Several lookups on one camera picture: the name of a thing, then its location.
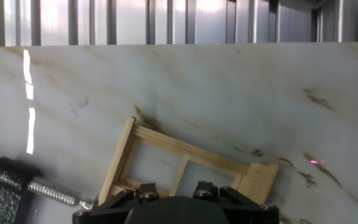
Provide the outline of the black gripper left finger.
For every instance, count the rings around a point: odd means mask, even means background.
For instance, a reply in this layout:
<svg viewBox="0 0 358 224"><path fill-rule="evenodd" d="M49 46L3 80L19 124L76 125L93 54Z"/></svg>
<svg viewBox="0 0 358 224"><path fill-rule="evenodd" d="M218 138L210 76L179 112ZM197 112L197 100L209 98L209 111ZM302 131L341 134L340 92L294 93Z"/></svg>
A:
<svg viewBox="0 0 358 224"><path fill-rule="evenodd" d="M133 208L158 200L156 184L141 184L137 189L124 189L92 210L79 210L72 224L125 224Z"/></svg>

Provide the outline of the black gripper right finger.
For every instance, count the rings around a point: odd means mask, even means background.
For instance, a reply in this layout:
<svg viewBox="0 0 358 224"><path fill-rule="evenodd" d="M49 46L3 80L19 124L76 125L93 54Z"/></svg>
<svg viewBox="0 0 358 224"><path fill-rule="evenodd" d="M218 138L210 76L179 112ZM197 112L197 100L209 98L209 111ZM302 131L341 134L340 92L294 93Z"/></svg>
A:
<svg viewBox="0 0 358 224"><path fill-rule="evenodd" d="M199 181L193 198L215 205L228 223L279 224L279 208L264 207L236 189L217 187L212 182Z"/></svg>

